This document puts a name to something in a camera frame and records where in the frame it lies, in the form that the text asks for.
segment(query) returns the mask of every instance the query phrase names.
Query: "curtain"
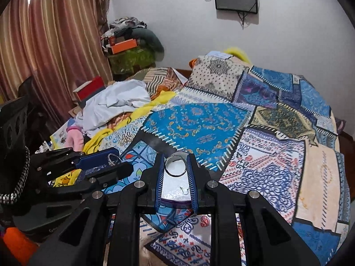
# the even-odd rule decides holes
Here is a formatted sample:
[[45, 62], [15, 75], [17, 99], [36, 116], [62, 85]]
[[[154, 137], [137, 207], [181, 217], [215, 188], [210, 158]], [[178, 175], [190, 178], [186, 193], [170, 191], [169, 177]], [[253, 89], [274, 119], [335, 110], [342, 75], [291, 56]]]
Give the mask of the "curtain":
[[59, 127], [75, 107], [72, 91], [79, 84], [98, 75], [105, 83], [112, 80], [99, 37], [108, 0], [26, 3], [11, 0], [0, 19], [0, 39], [6, 42], [0, 40], [0, 91], [15, 98], [19, 84], [33, 75], [35, 92]]

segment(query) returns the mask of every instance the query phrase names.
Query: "white wall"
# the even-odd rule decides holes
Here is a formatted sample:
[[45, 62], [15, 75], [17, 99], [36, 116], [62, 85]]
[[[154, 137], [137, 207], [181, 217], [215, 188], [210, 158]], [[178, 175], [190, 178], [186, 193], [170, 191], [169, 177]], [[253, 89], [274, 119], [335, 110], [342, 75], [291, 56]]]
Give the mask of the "white wall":
[[109, 21], [124, 16], [158, 36], [161, 66], [188, 69], [198, 55], [237, 46], [257, 66], [304, 75], [355, 135], [355, 29], [337, 0], [260, 0], [244, 30], [214, 0], [111, 0]]

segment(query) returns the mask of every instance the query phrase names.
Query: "patchwork blanket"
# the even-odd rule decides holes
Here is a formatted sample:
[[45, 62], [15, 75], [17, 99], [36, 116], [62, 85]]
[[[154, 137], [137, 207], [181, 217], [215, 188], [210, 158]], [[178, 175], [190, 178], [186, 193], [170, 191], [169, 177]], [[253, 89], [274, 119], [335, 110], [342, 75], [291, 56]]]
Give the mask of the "patchwork blanket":
[[[350, 193], [330, 106], [301, 76], [201, 56], [166, 105], [102, 142], [134, 165], [105, 190], [122, 190], [157, 152], [194, 153], [231, 191], [259, 191], [325, 265], [349, 230]], [[141, 265], [209, 265], [211, 217], [161, 207], [142, 215]], [[242, 264], [246, 265], [239, 216]]]

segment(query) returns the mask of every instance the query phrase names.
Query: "screw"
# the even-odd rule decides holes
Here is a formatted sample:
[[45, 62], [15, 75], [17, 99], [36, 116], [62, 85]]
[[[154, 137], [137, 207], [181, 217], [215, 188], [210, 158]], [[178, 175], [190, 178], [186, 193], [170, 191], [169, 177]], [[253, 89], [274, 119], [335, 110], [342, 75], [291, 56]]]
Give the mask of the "screw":
[[259, 198], [260, 194], [258, 191], [252, 190], [249, 192], [249, 196], [253, 199]]
[[136, 187], [136, 188], [142, 188], [142, 187], [144, 187], [144, 185], [145, 185], [145, 183], [142, 180], [138, 180], [138, 181], [134, 182], [134, 187]]
[[207, 182], [207, 185], [208, 185], [208, 187], [216, 188], [218, 186], [218, 182], [215, 180], [210, 180]]
[[92, 193], [92, 197], [94, 199], [100, 199], [102, 197], [102, 195], [104, 195], [101, 191], [95, 191]]

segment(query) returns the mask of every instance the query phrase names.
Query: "ring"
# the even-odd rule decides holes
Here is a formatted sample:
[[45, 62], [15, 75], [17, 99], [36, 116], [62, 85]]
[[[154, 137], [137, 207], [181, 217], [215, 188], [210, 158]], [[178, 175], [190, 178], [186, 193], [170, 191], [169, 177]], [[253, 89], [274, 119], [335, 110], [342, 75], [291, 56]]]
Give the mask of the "ring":
[[[185, 171], [182, 174], [180, 174], [180, 175], [173, 175], [173, 174], [169, 173], [169, 171], [167, 170], [167, 165], [171, 164], [172, 162], [178, 161], [178, 160], [182, 160], [183, 163], [185, 164]], [[187, 172], [186, 161], [185, 161], [185, 159], [182, 156], [172, 154], [170, 157], [168, 157], [166, 159], [166, 161], [164, 163], [164, 169], [165, 169], [165, 172], [171, 177], [176, 177], [176, 178], [177, 177], [181, 177]]]
[[[116, 159], [116, 162], [113, 162], [113, 161], [111, 160], [111, 158], [110, 158], [111, 155], [112, 155], [112, 156], [115, 156], [115, 157], [117, 158], [117, 159]], [[118, 157], [116, 154], [113, 154], [113, 153], [109, 153], [109, 155], [107, 156], [107, 160], [108, 160], [110, 166], [116, 166], [117, 161], [119, 161], [118, 164], [122, 163], [121, 158]]]

